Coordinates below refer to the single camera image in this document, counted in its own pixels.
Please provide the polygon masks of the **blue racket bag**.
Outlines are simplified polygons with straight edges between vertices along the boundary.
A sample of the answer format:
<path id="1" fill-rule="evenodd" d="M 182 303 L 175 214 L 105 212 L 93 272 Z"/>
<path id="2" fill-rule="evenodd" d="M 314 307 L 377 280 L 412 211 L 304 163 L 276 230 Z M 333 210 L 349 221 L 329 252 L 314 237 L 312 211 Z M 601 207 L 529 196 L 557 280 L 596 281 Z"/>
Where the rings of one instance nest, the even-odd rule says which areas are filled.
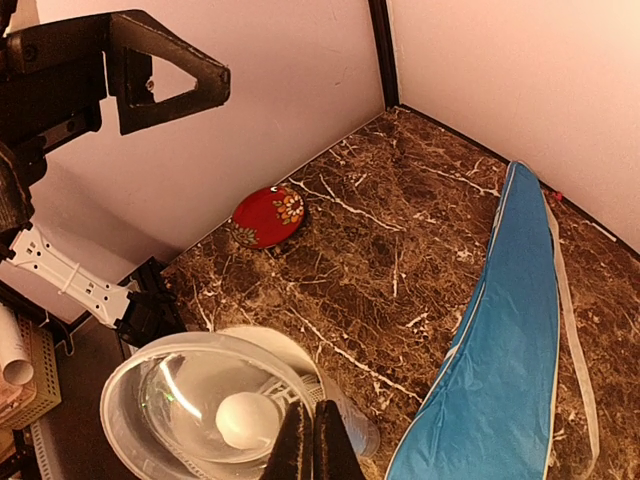
<path id="1" fill-rule="evenodd" d="M 567 343 L 593 455 L 597 407 L 577 333 L 558 222 L 536 175 L 507 168 L 484 268 L 443 363 L 386 475 L 543 479 Z"/>

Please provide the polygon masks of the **white shuttlecock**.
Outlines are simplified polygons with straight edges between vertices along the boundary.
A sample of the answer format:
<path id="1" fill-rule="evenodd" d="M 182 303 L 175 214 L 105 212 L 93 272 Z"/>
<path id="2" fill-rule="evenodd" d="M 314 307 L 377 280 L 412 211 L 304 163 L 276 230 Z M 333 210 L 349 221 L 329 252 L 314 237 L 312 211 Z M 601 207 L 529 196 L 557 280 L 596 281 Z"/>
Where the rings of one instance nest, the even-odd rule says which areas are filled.
<path id="1" fill-rule="evenodd" d="M 228 446 L 266 450 L 274 445 L 289 406 L 302 400 L 289 383 L 273 377 L 255 391 L 244 390 L 222 400 L 215 424 Z"/>

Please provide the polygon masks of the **white shuttlecock tube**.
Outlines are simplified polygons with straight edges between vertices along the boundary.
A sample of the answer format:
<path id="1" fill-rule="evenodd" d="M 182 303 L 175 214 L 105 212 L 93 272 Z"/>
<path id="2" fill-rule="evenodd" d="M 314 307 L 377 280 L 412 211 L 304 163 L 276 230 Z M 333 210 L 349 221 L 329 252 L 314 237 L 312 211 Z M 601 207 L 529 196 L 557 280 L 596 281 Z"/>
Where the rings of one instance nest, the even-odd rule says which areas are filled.
<path id="1" fill-rule="evenodd" d="M 289 365 L 301 377 L 314 402 L 332 400 L 336 403 L 357 456 L 370 458 L 377 452 L 380 435 L 376 425 L 294 340 L 262 326 L 232 326 L 221 333 L 254 343 Z"/>

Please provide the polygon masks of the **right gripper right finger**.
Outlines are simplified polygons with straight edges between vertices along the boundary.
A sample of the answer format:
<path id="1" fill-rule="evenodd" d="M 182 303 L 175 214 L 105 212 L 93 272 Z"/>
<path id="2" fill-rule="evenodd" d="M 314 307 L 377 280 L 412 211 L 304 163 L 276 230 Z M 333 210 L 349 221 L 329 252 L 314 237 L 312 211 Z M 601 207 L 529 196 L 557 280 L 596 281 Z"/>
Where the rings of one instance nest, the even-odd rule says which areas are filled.
<path id="1" fill-rule="evenodd" d="M 313 423 L 313 479 L 365 480 L 337 404 L 320 401 Z"/>

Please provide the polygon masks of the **clear plastic tube lid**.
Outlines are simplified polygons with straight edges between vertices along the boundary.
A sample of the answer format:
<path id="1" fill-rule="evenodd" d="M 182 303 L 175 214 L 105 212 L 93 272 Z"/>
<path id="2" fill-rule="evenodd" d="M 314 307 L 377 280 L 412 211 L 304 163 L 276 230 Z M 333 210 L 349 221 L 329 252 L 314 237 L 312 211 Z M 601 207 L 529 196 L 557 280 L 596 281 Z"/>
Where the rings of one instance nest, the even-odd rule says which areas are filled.
<path id="1" fill-rule="evenodd" d="M 105 436 L 140 479 L 257 479 L 273 449 L 228 446 L 215 424 L 222 400 L 276 377 L 316 402 L 301 377 L 264 348 L 226 334 L 160 338 L 133 354 L 106 381 L 100 401 Z"/>

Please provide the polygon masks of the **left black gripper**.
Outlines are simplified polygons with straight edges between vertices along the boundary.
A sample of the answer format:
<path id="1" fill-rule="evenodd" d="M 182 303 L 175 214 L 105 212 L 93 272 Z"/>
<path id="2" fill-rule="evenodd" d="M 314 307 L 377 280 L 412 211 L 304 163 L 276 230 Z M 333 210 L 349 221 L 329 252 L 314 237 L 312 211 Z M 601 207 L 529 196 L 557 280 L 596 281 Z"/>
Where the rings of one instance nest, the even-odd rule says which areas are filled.
<path id="1" fill-rule="evenodd" d="M 101 128 L 116 98 L 123 135 L 223 105 L 230 69 L 148 13 L 125 10 L 6 30 L 1 12 L 1 232 L 25 229 L 46 154 Z"/>

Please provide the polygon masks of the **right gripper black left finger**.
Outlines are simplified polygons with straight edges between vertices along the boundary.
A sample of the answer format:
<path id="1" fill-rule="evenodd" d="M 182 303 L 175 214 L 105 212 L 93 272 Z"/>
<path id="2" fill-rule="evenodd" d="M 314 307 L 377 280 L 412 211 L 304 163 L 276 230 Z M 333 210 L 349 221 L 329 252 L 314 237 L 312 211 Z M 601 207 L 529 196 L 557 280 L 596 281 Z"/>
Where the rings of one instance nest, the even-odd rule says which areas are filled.
<path id="1" fill-rule="evenodd" d="M 313 423 L 301 401 L 289 405 L 261 480 L 310 480 Z"/>

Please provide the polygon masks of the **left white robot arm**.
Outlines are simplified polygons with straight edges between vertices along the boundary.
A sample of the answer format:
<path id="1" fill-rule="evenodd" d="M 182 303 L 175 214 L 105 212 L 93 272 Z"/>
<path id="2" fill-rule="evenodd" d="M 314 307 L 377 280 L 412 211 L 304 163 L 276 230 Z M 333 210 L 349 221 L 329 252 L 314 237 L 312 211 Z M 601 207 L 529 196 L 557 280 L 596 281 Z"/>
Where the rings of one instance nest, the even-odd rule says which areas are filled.
<path id="1" fill-rule="evenodd" d="M 156 261 L 127 285 L 103 280 L 33 224 L 30 189 L 49 152 L 101 128 L 114 97 L 128 135 L 223 105 L 231 73 L 141 10 L 76 17 L 1 35 L 1 258 L 80 304 L 134 347 L 184 330 Z"/>

